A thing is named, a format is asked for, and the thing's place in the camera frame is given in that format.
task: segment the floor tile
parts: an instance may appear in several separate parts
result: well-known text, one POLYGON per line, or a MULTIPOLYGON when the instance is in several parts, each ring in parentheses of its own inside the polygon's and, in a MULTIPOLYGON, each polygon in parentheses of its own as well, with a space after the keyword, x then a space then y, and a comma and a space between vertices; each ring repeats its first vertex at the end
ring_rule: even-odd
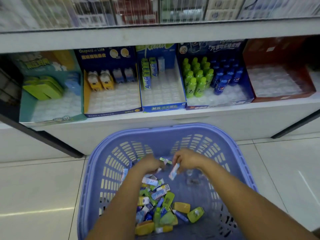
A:
POLYGON ((80 196, 81 196, 81 192, 82 192, 82 184, 83 184, 83 179, 84 179, 84 175, 85 175, 86 168, 87 168, 87 163, 88 163, 88 160, 86 159, 84 161, 81 182, 80 182, 80 187, 79 187, 79 191, 78 191, 77 203, 76 203, 75 209, 74 209, 69 240, 78 240, 78 233, 77 233, 78 210, 79 210, 79 202, 80 202, 80 196))
POLYGON ((238 145, 246 145, 246 144, 253 144, 252 140, 237 140, 235 141, 238 145))
POLYGON ((240 145, 239 148, 250 168, 259 193, 287 213, 280 195, 254 144, 240 145))
POLYGON ((308 230, 320 226, 320 138, 256 147, 290 216, 308 230))
POLYGON ((13 162, 3 162, 0 163, 0 168, 6 167, 16 167, 16 166, 24 166, 24 165, 35 165, 35 164, 46 164, 46 163, 59 163, 59 162, 67 162, 67 161, 77 161, 84 160, 85 156, 82 158, 74 158, 74 157, 58 157, 58 158, 48 158, 48 159, 36 159, 36 160, 28 160, 28 161, 13 161, 13 162))
POLYGON ((318 138, 320 137, 320 132, 308 133, 308 134, 299 134, 299 135, 285 135, 283 137, 272 139, 272 138, 261 138, 253 139, 254 143, 264 143, 264 142, 274 142, 274 141, 290 141, 290 140, 299 140, 299 139, 308 139, 308 138, 318 138))
POLYGON ((0 239, 68 239, 83 165, 0 168, 0 239))

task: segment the upper shelf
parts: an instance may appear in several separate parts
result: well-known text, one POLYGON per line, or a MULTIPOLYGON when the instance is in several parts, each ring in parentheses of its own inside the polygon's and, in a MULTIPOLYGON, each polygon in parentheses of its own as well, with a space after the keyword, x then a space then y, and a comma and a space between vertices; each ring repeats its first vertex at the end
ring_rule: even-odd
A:
POLYGON ((320 34, 320 17, 0 33, 0 53, 320 34))

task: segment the black metal bar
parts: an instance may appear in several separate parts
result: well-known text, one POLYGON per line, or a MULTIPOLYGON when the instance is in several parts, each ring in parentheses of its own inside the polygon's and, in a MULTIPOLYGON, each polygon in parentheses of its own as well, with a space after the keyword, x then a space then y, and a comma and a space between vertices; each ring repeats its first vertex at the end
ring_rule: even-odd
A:
POLYGON ((11 127, 27 134, 28 136, 31 136, 35 139, 37 139, 38 141, 41 141, 59 151, 64 152, 65 154, 68 154, 71 157, 74 158, 81 158, 84 155, 79 152, 78 150, 74 149, 73 147, 71 147, 70 145, 64 143, 63 141, 59 140, 58 138, 54 137, 53 135, 49 134, 46 131, 35 131, 34 129, 28 128, 22 124, 20 124, 19 122, 16 122, 14 120, 12 120, 12 118, 3 115, 2 113, 0 113, 0 121, 2 121, 3 123, 10 125, 11 127))
POLYGON ((290 125, 289 127, 285 128, 284 130, 280 131, 279 133, 276 133, 275 135, 271 136, 271 138, 272 139, 280 138, 280 137, 294 131, 295 129, 300 128, 301 126, 308 124, 309 122, 311 122, 319 117, 320 117, 320 109, 315 111, 314 113, 308 115, 307 117, 299 120, 298 122, 294 123, 293 125, 290 125))

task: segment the white shelf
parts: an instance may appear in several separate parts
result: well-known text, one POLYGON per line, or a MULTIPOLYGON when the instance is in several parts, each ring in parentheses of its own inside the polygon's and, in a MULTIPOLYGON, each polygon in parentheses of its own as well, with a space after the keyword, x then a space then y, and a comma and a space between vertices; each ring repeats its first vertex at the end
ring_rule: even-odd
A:
POLYGON ((235 111, 235 110, 246 110, 246 109, 257 109, 257 108, 270 108, 270 107, 279 107, 279 106, 290 106, 290 105, 298 105, 298 104, 313 104, 320 103, 320 97, 315 96, 315 94, 311 97, 307 98, 297 98, 297 99, 289 99, 289 100, 281 100, 281 101, 272 101, 272 102, 262 102, 262 103, 249 103, 249 104, 238 104, 233 106, 225 106, 225 107, 214 107, 214 108, 206 108, 206 109, 194 109, 194 110, 170 110, 170 111, 162 111, 162 112, 153 112, 153 113, 127 113, 127 114, 118 114, 111 116, 102 116, 95 118, 88 118, 84 121, 70 122, 65 124, 56 124, 56 125, 45 125, 41 127, 33 127, 34 130, 42 131, 47 129, 54 129, 60 126, 66 125, 68 128, 79 128, 82 126, 96 126, 104 123, 135 123, 135 122, 144 122, 153 120, 165 120, 165 119, 178 119, 182 123, 191 123, 192 120, 188 121, 188 119, 195 117, 207 117, 214 115, 215 112, 219 111, 235 111))
POLYGON ((320 18, 0 34, 0 53, 320 34, 320 18))

